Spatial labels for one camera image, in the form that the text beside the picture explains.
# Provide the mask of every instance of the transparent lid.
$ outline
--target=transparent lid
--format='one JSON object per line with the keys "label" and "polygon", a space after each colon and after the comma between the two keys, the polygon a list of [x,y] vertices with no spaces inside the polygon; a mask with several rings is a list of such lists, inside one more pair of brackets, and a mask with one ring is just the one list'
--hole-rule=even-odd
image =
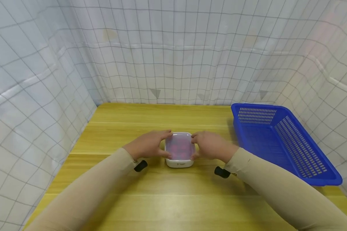
{"label": "transparent lid", "polygon": [[166,139],[166,151],[171,153],[172,160],[190,160],[195,152],[195,145],[191,143],[191,134],[188,132],[174,132]]}

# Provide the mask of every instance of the plastic container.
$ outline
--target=plastic container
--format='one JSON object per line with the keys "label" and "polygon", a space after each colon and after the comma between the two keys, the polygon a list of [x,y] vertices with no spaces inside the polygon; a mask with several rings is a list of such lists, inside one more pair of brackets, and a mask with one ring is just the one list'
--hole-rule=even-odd
{"label": "plastic container", "polygon": [[310,185],[340,185],[336,168],[292,112],[281,106],[232,104],[234,128],[245,150],[274,163]]}
{"label": "plastic container", "polygon": [[164,150],[172,155],[172,159],[166,159],[166,163],[171,168],[187,168],[193,165],[190,160],[195,152],[195,144],[191,143],[191,134],[188,132],[174,132],[173,136],[166,139]]}

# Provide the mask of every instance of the hand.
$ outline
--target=hand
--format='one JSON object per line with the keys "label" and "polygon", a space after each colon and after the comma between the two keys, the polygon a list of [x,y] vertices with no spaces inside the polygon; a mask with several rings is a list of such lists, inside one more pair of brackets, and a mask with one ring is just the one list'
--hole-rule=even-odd
{"label": "hand", "polygon": [[159,144],[162,140],[172,135],[173,133],[171,130],[151,131],[134,139],[123,146],[123,148],[130,153],[135,161],[142,157],[149,158],[153,156],[161,156],[171,159],[171,154],[168,151],[161,150]]}
{"label": "hand", "polygon": [[226,141],[219,134],[207,131],[194,133],[191,136],[191,143],[197,143],[199,146],[199,151],[196,151],[191,156],[191,160],[195,160],[198,157],[206,157],[228,163],[239,149],[238,146]]}

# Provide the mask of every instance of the table surface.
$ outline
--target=table surface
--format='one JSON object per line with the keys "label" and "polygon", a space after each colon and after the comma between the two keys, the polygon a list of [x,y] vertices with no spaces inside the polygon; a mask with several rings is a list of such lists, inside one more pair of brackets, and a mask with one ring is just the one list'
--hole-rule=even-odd
{"label": "table surface", "polygon": [[[237,143],[232,119],[229,106],[100,105],[28,224],[72,181],[140,134],[207,130]],[[162,158],[147,162],[120,180],[84,230],[294,230],[251,187],[214,175],[220,161],[199,159],[189,168],[169,168]],[[338,187],[317,190],[347,214]]]}

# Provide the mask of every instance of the white curtain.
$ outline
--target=white curtain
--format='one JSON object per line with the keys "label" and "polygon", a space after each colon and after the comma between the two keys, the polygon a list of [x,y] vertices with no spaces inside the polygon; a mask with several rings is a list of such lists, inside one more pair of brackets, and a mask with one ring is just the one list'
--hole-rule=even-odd
{"label": "white curtain", "polygon": [[347,195],[347,0],[0,0],[0,230],[103,102],[283,105]]}

